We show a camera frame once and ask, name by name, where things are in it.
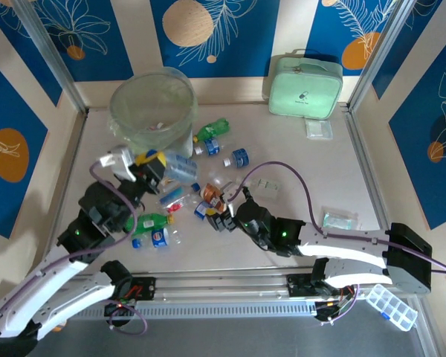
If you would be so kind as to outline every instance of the crushed plastic bottle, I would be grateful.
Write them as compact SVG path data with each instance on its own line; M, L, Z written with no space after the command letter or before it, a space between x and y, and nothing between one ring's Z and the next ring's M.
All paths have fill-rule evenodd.
M198 181L199 169L196 162L173 151L165 151L165 176L181 182L191 184Z
M185 198L190 194L199 193L200 185L197 183L192 184L192 186L178 186L174 190L167 193L165 196L158 200L158 205L162 211L168 213L173 213L185 206Z

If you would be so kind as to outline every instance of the transparent container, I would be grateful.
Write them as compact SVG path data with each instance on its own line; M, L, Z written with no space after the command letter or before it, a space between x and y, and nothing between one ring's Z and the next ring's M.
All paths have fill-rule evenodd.
M402 331L410 331L415 324L418 312L382 285L377 284L366 298L366 302Z
M135 154L170 149L192 155L192 125L197 118L195 92L180 71L164 67L133 77L112 95L109 126Z

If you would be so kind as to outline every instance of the mint green case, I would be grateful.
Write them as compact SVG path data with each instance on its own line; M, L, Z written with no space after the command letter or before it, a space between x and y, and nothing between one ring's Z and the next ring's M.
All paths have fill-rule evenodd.
M269 111L327 119L342 90L342 66L310 58L283 57L276 64Z

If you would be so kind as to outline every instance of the green bottle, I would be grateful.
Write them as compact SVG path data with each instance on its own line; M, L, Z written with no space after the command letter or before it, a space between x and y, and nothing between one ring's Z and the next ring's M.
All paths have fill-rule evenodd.
M219 118L216 122L205 125L200 129L197 135L193 136L193 142L214 138L218 135L224 134L230 131L230 123L225 118Z
M132 236L138 236L144 234L145 232L150 232L155 229L161 229L166 225L172 225L174 222L173 216L170 214L164 216L158 213L143 214L139 216L137 220L137 229ZM126 222L126 231L130 231L134 225L134 219L131 217Z

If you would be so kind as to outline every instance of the small plastic packet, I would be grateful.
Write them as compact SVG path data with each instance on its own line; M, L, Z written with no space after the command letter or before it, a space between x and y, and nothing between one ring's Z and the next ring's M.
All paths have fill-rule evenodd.
M335 213L325 210L323 218L323 227L339 229L359 229L358 220L355 215Z
M306 133L309 139L333 139L332 127L328 120L306 119Z

